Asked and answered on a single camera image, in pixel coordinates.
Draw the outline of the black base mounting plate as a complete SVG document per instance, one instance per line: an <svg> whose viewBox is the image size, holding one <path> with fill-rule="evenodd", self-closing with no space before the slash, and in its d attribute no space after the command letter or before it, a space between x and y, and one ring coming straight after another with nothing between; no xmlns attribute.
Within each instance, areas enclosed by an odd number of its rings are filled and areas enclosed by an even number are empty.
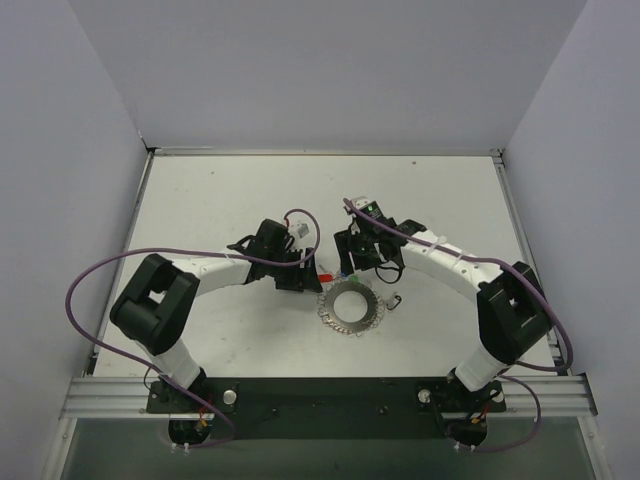
<svg viewBox="0 0 640 480"><path fill-rule="evenodd" d="M195 394L240 440L442 438L450 422L506 410L499 382L469 393L444 377L206 378Z"/></svg>

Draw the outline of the aluminium front rail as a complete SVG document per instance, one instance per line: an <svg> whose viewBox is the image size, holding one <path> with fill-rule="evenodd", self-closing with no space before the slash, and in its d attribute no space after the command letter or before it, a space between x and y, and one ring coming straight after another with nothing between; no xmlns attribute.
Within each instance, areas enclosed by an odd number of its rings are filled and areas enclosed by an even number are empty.
<svg viewBox="0 0 640 480"><path fill-rule="evenodd" d="M204 383L205 399L227 416L250 409L407 408L431 405L446 416L488 410L492 414L551 417L594 416L598 410L585 376L525 376L493 382L485 394L460 394L439 378L219 378ZM195 419L210 410L161 381L84 377L72 381L62 407L65 418L137 418L163 415Z"/></svg>

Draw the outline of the large metal keyring with loops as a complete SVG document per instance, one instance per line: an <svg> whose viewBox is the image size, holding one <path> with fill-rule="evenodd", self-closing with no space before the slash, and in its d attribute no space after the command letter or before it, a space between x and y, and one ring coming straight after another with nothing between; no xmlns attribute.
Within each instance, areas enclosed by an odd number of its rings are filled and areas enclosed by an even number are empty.
<svg viewBox="0 0 640 480"><path fill-rule="evenodd" d="M349 336L361 336L376 328L385 315L382 298L368 283L341 279L317 298L317 314L323 324Z"/></svg>

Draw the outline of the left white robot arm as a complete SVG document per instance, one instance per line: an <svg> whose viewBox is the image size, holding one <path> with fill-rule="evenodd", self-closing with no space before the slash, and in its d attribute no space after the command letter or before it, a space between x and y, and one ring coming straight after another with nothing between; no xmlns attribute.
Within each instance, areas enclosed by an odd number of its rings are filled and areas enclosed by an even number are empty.
<svg viewBox="0 0 640 480"><path fill-rule="evenodd" d="M265 277L278 290L322 291L315 264L319 243L303 245L304 223L266 219L258 231L228 245L220 254L171 260L153 253L140 263L109 318L171 380L170 400L183 411L204 402L205 372L182 340L195 300L216 290L248 285Z"/></svg>

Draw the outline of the small silver key clip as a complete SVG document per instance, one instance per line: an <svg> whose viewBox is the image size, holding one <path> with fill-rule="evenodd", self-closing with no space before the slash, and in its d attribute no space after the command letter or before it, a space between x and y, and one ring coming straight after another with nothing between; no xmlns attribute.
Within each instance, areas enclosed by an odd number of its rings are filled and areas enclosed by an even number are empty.
<svg viewBox="0 0 640 480"><path fill-rule="evenodd" d="M386 301L386 309L388 311L394 311L402 303L402 301L403 298L400 295L394 294L389 300Z"/></svg>

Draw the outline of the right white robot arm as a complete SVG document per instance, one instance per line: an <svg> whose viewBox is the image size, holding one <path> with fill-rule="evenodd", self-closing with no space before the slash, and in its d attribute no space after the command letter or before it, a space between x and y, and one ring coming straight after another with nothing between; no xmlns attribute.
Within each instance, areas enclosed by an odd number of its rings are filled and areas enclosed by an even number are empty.
<svg viewBox="0 0 640 480"><path fill-rule="evenodd" d="M343 202L352 217L334 234L343 274L391 263L398 273L423 273L475 304L479 344L452 370L466 391L485 388L551 330L549 305L529 265L468 254L419 222L384 216L378 203L365 197Z"/></svg>

